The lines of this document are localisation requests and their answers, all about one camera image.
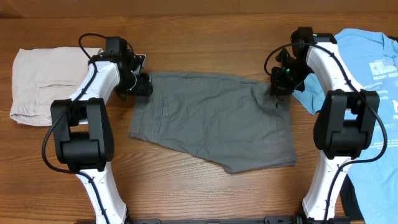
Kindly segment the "grey shorts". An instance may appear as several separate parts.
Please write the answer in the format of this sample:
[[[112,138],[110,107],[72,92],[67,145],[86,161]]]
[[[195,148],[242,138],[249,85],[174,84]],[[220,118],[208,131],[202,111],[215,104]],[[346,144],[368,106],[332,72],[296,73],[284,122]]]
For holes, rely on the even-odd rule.
[[[130,138],[215,162],[231,174],[293,166],[297,155],[288,99],[266,82],[219,73],[152,72],[138,96]]]

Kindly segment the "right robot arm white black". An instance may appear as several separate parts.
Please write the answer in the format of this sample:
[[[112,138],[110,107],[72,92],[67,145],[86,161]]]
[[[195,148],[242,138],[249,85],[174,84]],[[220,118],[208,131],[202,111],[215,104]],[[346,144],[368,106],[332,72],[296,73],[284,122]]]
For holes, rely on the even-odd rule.
[[[335,205],[353,164],[371,143],[375,124],[382,124],[377,113],[379,95],[365,90],[350,74],[331,33],[315,33],[311,27],[298,27],[289,46],[271,52],[278,67],[267,70],[271,94],[287,96],[304,91],[304,80],[317,76],[325,94],[313,129],[318,162],[310,189],[295,216],[266,217],[267,223],[349,223],[349,217],[336,217]]]

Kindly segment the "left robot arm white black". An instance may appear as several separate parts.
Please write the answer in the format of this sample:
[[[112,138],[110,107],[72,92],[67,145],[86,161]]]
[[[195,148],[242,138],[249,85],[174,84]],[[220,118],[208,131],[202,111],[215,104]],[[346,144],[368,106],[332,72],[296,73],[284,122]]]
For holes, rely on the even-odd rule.
[[[146,55],[135,54],[128,41],[105,37],[105,42],[104,52],[88,57],[88,73],[77,91],[51,104],[52,125],[42,143],[42,159],[50,169],[79,178],[95,223],[130,223],[111,168],[114,136],[106,102],[112,92],[122,99],[150,96],[152,78],[141,72]]]

